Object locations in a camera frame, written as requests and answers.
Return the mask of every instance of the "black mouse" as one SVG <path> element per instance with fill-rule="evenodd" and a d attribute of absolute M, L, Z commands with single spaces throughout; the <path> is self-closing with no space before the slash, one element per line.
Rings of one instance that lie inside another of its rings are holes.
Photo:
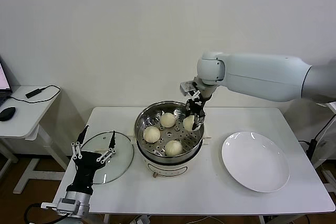
<path fill-rule="evenodd" d="M 0 121 L 2 122 L 8 121 L 13 117 L 15 111 L 16 111 L 15 107 L 9 107 L 4 109 L 2 112 L 0 112 Z"/>

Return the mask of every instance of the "black cable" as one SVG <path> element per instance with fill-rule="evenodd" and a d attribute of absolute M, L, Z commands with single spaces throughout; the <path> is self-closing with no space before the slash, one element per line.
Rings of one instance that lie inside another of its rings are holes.
<path fill-rule="evenodd" d="M 320 132 L 317 133 L 316 137 L 314 137 L 315 140 L 316 140 L 316 138 L 321 134 L 321 132 L 322 132 L 322 131 L 329 125 L 329 123 L 334 119 L 335 116 L 336 116 L 336 114 L 333 115 L 333 116 L 331 117 L 331 119 L 328 121 L 328 123 L 326 123 L 326 125 L 320 130 Z"/>
<path fill-rule="evenodd" d="M 303 143 L 306 143 L 306 144 L 310 145 L 310 143 L 308 141 L 299 140 L 299 142 L 303 142 Z"/>
<path fill-rule="evenodd" d="M 41 203 L 34 203 L 34 204 L 31 204 L 31 205 L 29 205 L 29 206 L 27 207 L 27 209 L 26 209 L 26 211 L 25 211 L 25 213 L 24 213 L 24 215 L 23 215 L 23 218 L 24 218 L 24 220 L 25 220 L 25 224 L 30 224 L 30 223 L 32 223 L 31 221 L 28 220 L 28 217 L 27 217 L 27 216 L 28 216 L 28 212 L 29 212 L 29 210 L 30 210 L 32 207 L 38 207 L 38 208 L 40 208 L 40 207 L 41 207 Z M 56 219 L 56 220 L 53 220 L 53 221 L 50 221 L 50 222 L 46 222 L 46 223 L 43 223 L 43 224 L 55 224 L 55 223 L 57 223 L 57 222 L 59 222 L 59 221 L 65 219 L 65 218 L 67 218 L 69 215 L 70 215 L 70 214 L 63 215 L 62 217 L 60 217 L 60 218 L 58 218 L 58 219 Z"/>
<path fill-rule="evenodd" d="M 335 118 L 336 114 L 331 117 L 331 119 L 326 123 L 326 125 L 317 133 L 317 135 L 310 141 L 308 150 L 306 151 L 307 157 L 309 160 L 312 159 L 318 141 L 316 140 L 317 137 L 323 132 L 323 130 L 329 125 L 330 122 Z"/>
<path fill-rule="evenodd" d="M 51 98 L 46 99 L 46 100 L 40 100 L 40 101 L 35 101 L 35 102 L 29 102 L 29 101 L 26 101 L 26 100 L 22 100 L 22 99 L 17 99 L 17 98 L 15 98 L 15 97 L 11 97 L 10 95 L 7 96 L 7 98 L 8 98 L 8 99 L 12 98 L 12 99 L 14 99 L 14 100 L 16 100 L 16 101 L 19 101 L 19 102 L 26 102 L 26 103 L 47 102 L 47 101 L 50 101 L 51 99 L 53 99 L 55 96 L 57 96 L 57 95 L 59 94 L 59 92 L 61 92 L 61 88 L 58 87 L 58 86 L 55 86 L 55 85 L 48 85 L 48 86 L 46 86 L 46 87 L 44 87 L 44 88 L 41 88 L 41 89 L 39 89 L 39 90 L 40 90 L 40 91 L 43 91 L 43 90 L 45 90 L 45 89 L 47 89 L 47 88 L 49 88 L 49 87 L 55 87 L 55 88 L 58 89 L 58 91 L 57 91 L 57 93 L 54 94 Z"/>
<path fill-rule="evenodd" d="M 305 215 L 307 217 L 307 220 L 308 220 L 308 224 L 310 224 L 310 219 L 308 217 L 308 215 Z"/>

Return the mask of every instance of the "laptop screen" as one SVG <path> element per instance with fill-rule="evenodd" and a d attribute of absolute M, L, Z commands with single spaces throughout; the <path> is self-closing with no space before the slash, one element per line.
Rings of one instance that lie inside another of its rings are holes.
<path fill-rule="evenodd" d="M 1 63 L 0 63 L 0 90 L 1 91 L 4 91 L 4 90 L 8 90 L 10 91 L 10 86 L 8 84 L 8 81 L 7 81 L 7 78 L 5 76 L 5 72 L 1 66 Z"/>

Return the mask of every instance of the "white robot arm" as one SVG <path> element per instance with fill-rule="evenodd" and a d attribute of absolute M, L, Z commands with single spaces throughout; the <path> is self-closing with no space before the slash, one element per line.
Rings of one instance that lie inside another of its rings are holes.
<path fill-rule="evenodd" d="M 197 77 L 180 85 L 187 115 L 194 128 L 204 121 L 203 106 L 218 86 L 270 101 L 307 98 L 318 103 L 336 101 L 336 65 L 311 66 L 300 58 L 260 54 L 206 52 L 197 64 Z"/>

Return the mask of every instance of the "ceramic plate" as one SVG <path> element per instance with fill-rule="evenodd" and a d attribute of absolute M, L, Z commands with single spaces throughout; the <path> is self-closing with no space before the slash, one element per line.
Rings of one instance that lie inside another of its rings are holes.
<path fill-rule="evenodd" d="M 258 133 L 230 135 L 223 144 L 222 157 L 234 179 L 254 191 L 277 191 L 289 179 L 289 165 L 282 150 Z"/>

